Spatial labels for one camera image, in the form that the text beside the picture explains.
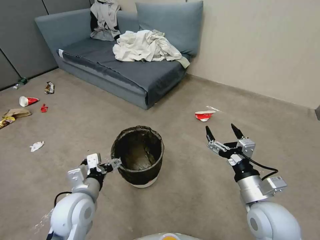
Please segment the wall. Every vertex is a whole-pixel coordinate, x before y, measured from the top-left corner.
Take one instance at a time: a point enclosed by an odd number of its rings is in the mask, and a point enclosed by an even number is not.
[[[120,3],[135,11],[133,1]],[[315,109],[319,23],[318,0],[204,0],[200,51],[188,73]]]
[[[0,89],[57,67],[35,17],[89,7],[89,0],[1,1]]]

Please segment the white cloth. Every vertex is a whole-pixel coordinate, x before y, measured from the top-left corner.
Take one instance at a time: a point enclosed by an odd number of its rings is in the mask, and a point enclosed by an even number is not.
[[[178,60],[187,68],[189,61],[162,35],[150,30],[126,31],[117,39],[118,44],[113,46],[115,58],[123,62]]]
[[[117,0],[99,0],[99,2],[95,0],[90,10],[98,20],[98,27],[90,36],[100,40],[114,41],[113,38],[120,34],[120,31],[115,29],[119,9]]]

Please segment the sofa armrest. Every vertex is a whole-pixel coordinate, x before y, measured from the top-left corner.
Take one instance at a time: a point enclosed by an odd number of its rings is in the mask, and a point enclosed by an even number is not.
[[[35,18],[51,53],[59,64],[56,50],[89,38],[90,8]]]

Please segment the sofa cushion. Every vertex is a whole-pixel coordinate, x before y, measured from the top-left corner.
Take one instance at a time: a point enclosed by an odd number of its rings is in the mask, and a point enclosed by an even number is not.
[[[108,42],[88,38],[63,47],[63,58],[147,92],[146,104],[152,106],[174,85],[181,81],[186,69],[177,61],[120,62],[112,48],[116,41]]]
[[[117,21],[121,34],[124,34],[126,31],[138,32],[140,29],[136,13],[119,10],[117,12]]]
[[[181,53],[195,56],[200,41],[203,1],[176,4],[136,3],[142,30],[156,29]]]

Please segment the crumpled paper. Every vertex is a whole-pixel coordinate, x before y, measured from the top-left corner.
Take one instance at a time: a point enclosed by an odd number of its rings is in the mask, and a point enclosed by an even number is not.
[[[44,92],[45,94],[54,94],[54,84],[52,82],[47,82]]]
[[[26,117],[31,115],[32,113],[25,108],[16,108],[8,110],[3,117],[14,117],[15,119],[19,117]]]
[[[44,145],[44,141],[34,143],[32,146],[30,146],[31,147],[31,152],[37,151],[43,145]]]
[[[27,109],[10,109],[3,115],[2,120],[0,120],[0,129],[9,125],[10,123],[13,123],[19,117],[26,117],[29,115],[31,115],[31,112]]]

